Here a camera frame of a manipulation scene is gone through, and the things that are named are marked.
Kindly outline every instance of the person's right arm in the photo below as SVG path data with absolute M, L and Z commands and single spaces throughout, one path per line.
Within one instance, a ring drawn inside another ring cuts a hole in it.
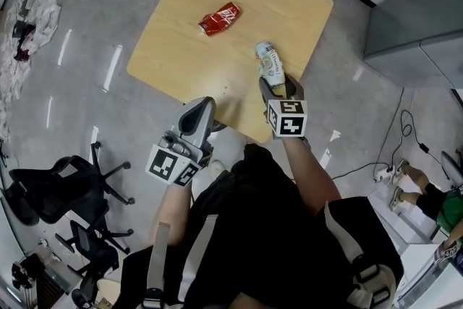
M 297 189 L 311 214 L 316 215 L 326 201 L 340 200 L 336 185 L 312 151 L 298 137 L 282 140 Z

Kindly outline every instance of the person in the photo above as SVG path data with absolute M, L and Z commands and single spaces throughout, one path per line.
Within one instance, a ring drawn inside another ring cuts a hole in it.
M 229 171 L 211 162 L 217 178 L 191 207 L 191 183 L 168 186 L 149 246 L 124 259 L 114 309 L 143 308 L 166 226 L 166 305 L 391 307 L 403 266 L 368 199 L 342 200 L 304 138 L 277 140 L 294 179 L 267 149 L 253 143 Z
M 394 211 L 403 202 L 417 206 L 428 218 L 434 220 L 449 237 L 441 244 L 440 254 L 456 244 L 463 242 L 463 197 L 459 190 L 442 192 L 432 184 L 426 174 L 410 166 L 403 159 L 397 169 L 400 179 L 408 176 L 419 188 L 420 192 L 405 192 L 400 187 L 394 189 L 390 209 Z

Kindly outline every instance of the gray floor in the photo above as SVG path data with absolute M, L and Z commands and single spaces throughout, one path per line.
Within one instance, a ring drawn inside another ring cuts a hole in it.
M 118 173 L 110 183 L 124 195 L 134 197 L 136 205 L 123 206 L 109 198 L 108 221 L 114 230 L 135 230 L 125 239 L 133 250 L 146 244 L 166 189 L 144 172 L 150 148 L 181 107 L 180 102 L 126 72 L 130 55 L 158 1 L 59 0 L 59 28 L 52 41 L 33 56 L 30 76 L 20 99 L 12 104 L 9 119 L 11 167 L 45 169 L 62 156 L 79 154 L 88 158 L 94 130 L 98 130 L 103 143 L 103 170 L 123 161 L 132 163 L 130 170 Z M 369 10 L 358 0 L 334 0 L 326 28 L 301 79 L 309 106 L 306 137 L 332 177 L 376 160 L 402 91 L 362 62 Z M 121 56 L 105 91 L 111 59 L 119 46 Z M 463 110 L 449 91 L 405 90 L 401 107 L 412 108 L 418 138 L 435 156 L 442 150 L 453 153 L 463 143 L 459 130 Z M 399 142 L 399 115 L 400 111 L 381 156 L 388 163 Z M 230 167 L 241 157 L 245 141 L 234 130 L 224 130 L 213 139 L 214 156 Z M 290 174 L 281 142 L 266 146 Z M 405 138 L 395 160 L 402 155 L 409 156 L 431 179 L 447 186 L 439 165 L 419 152 L 412 136 Z M 372 170 L 369 166 L 338 179 L 341 194 L 352 197 L 376 191 L 381 185 L 373 182 Z M 210 180 L 203 172 L 195 186 L 199 189 Z M 66 255 L 54 239 L 56 232 L 69 236 L 69 222 L 40 223 L 33 230 L 21 228 L 20 233 L 29 244 L 36 236 L 44 236 L 59 255 Z

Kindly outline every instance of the crushed red can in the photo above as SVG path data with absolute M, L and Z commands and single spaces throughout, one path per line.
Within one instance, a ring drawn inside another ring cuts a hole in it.
M 212 35 L 229 27 L 240 13 L 239 8 L 230 1 L 216 13 L 204 16 L 198 24 L 206 35 Z

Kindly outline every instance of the forearm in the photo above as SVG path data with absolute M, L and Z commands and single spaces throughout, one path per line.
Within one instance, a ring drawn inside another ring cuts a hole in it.
M 313 215 L 326 201 L 341 198 L 333 180 L 299 138 L 284 138 L 283 144 L 299 194 Z
M 460 220 L 460 222 L 455 226 L 455 228 L 452 229 L 449 238 L 447 238 L 447 241 L 444 242 L 443 247 L 445 250 L 450 248 L 460 238 L 463 237 L 463 219 Z
M 185 187 L 176 185 L 167 187 L 154 217 L 149 245 L 154 244 L 159 222 L 170 225 L 169 245 L 177 245 L 182 240 L 190 212 L 191 185 L 190 182 Z

